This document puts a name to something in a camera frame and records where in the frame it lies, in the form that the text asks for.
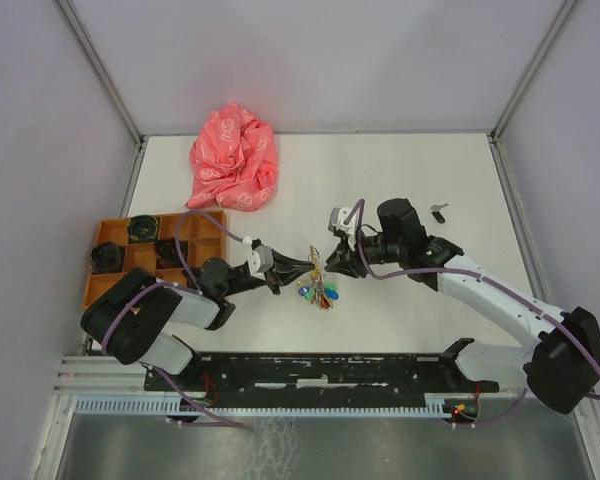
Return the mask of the key with black fob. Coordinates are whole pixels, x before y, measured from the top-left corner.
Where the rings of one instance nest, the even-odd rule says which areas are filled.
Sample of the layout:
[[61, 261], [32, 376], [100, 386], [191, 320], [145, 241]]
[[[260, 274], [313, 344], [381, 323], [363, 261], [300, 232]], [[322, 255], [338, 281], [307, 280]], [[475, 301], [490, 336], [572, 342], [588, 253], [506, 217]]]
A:
[[445, 224], [446, 218], [444, 217], [442, 210], [448, 206], [448, 203], [435, 204], [430, 207], [430, 213], [434, 217], [437, 223]]

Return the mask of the keyring bunch with colourful tags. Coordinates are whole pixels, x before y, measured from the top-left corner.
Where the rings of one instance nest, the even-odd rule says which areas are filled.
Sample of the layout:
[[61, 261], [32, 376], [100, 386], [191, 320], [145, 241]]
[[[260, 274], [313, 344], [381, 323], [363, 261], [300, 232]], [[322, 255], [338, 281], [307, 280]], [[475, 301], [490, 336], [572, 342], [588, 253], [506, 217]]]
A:
[[306, 279], [297, 282], [298, 295], [321, 311], [331, 310], [334, 308], [334, 302], [339, 299], [339, 293], [334, 284], [325, 281], [326, 275], [321, 266], [320, 253], [313, 245], [309, 247], [308, 260], [313, 268]]

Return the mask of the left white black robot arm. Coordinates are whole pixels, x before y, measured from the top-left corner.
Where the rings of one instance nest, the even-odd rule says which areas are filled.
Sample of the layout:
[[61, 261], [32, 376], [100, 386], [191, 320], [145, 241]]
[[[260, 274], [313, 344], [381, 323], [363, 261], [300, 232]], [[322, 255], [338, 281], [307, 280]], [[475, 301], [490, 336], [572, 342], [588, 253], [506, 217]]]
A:
[[166, 372], [178, 389], [189, 390], [201, 378], [194, 350], [164, 332], [168, 323], [188, 324], [215, 331], [235, 311], [229, 296], [266, 287], [280, 289], [313, 270], [307, 260], [286, 257], [259, 245], [247, 260], [231, 266], [220, 257], [193, 270], [192, 287], [161, 280], [136, 267], [124, 275], [83, 313], [80, 326], [121, 364], [142, 363]]

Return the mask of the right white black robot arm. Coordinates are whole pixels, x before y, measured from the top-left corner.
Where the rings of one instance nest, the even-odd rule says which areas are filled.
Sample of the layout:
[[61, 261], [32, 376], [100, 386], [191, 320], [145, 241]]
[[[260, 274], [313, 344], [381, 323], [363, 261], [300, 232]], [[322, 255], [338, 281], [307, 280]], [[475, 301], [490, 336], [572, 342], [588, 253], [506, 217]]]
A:
[[532, 393], [568, 414], [583, 400], [600, 401], [600, 327], [588, 310], [567, 311], [519, 291], [485, 271], [459, 246], [430, 235], [411, 203], [395, 198], [377, 208], [380, 230], [363, 232], [365, 202], [332, 210], [328, 229], [339, 240], [326, 270], [352, 278], [407, 277], [470, 307], [516, 341], [470, 341], [438, 368], [447, 389], [473, 381]]

